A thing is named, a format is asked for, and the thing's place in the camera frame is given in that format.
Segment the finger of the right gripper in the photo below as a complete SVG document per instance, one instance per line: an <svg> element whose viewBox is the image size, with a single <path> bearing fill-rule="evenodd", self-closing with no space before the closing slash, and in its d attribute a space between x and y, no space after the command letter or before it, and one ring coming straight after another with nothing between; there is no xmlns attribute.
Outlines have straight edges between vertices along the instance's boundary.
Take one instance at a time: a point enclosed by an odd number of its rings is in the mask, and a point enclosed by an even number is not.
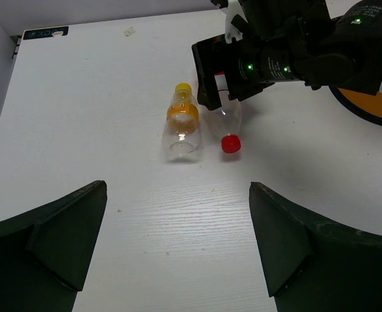
<svg viewBox="0 0 382 312"><path fill-rule="evenodd" d="M225 35L199 41L191 46L191 50L198 79L197 101L214 111L222 106L215 75L225 72L229 61Z"/></svg>
<svg viewBox="0 0 382 312"><path fill-rule="evenodd" d="M275 84L274 82L264 81L256 73L249 73L246 76L241 73L227 73L226 83L229 98L238 101L249 99Z"/></svg>

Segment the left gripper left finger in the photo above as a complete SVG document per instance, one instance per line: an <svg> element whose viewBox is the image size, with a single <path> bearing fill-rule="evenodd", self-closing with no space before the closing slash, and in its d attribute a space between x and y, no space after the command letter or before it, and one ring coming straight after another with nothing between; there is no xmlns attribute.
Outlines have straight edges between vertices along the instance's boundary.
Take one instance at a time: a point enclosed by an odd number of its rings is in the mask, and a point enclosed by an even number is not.
<svg viewBox="0 0 382 312"><path fill-rule="evenodd" d="M0 222L0 311L71 311L83 290L107 204L94 181Z"/></svg>

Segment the red label clear bottle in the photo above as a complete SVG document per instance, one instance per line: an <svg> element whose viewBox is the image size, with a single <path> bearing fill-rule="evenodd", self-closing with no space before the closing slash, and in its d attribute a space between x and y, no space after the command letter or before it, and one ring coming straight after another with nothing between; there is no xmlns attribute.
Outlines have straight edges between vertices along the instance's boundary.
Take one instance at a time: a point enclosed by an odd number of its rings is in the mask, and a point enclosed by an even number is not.
<svg viewBox="0 0 382 312"><path fill-rule="evenodd" d="M229 90L223 72L215 74L221 106L215 110L204 108L204 120L211 135L221 147L223 161L236 161L240 158L241 139L239 132L242 123L241 103L229 98Z"/></svg>

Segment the orange cylindrical bin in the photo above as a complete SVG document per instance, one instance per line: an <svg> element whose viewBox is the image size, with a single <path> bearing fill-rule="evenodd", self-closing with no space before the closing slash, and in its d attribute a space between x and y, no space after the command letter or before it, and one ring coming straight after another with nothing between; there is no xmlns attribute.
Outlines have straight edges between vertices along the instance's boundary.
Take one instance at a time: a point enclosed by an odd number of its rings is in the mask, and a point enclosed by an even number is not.
<svg viewBox="0 0 382 312"><path fill-rule="evenodd" d="M337 101L354 115L370 122L382 126L382 93L375 96L330 87L329 90Z"/></svg>

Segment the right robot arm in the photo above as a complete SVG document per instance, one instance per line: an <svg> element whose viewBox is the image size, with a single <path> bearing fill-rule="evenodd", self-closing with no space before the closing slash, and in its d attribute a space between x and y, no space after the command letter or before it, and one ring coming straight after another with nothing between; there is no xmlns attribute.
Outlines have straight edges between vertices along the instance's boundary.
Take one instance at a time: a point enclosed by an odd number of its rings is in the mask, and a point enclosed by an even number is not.
<svg viewBox="0 0 382 312"><path fill-rule="evenodd" d="M218 1L228 30L193 45L199 104L221 107L280 82L363 94L382 92L382 1L359 1L332 18L325 1Z"/></svg>

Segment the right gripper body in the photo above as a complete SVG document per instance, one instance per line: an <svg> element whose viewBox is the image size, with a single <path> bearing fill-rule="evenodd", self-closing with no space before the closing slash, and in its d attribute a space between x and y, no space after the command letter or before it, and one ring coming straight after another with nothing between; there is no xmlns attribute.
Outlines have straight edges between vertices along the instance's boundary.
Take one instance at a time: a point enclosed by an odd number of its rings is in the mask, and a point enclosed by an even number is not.
<svg viewBox="0 0 382 312"><path fill-rule="evenodd" d="M256 73L264 81L308 80L303 31L307 1L214 1L226 15L228 67L223 73Z"/></svg>

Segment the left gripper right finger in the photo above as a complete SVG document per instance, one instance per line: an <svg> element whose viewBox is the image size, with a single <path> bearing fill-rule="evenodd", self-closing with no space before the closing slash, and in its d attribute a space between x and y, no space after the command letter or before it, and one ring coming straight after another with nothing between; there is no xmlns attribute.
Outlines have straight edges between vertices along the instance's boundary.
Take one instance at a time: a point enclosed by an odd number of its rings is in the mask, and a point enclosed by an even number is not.
<svg viewBox="0 0 382 312"><path fill-rule="evenodd" d="M382 311L382 236L343 225L254 182L249 208L278 311Z"/></svg>

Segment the yellow cap small bottle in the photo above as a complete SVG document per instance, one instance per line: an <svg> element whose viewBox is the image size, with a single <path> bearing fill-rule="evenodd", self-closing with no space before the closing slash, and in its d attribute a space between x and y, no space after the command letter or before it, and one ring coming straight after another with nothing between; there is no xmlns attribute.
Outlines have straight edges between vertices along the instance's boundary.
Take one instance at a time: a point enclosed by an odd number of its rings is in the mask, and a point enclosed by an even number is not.
<svg viewBox="0 0 382 312"><path fill-rule="evenodd" d="M161 143L170 162L195 162L200 157L202 135L199 111L192 88L187 83L175 87L167 109Z"/></svg>

